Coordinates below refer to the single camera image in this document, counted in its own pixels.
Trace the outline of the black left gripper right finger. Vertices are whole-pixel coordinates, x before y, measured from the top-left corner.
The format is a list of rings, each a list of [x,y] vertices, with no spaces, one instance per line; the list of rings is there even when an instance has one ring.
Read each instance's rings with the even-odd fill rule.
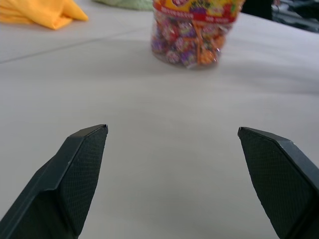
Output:
[[[289,139],[238,130],[257,197],[281,239],[319,237],[319,169]]]

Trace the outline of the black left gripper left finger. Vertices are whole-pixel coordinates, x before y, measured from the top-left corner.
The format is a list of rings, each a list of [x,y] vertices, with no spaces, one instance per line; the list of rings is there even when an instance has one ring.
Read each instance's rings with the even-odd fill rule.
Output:
[[[2,239],[77,239],[94,197],[108,127],[68,136],[0,221]]]

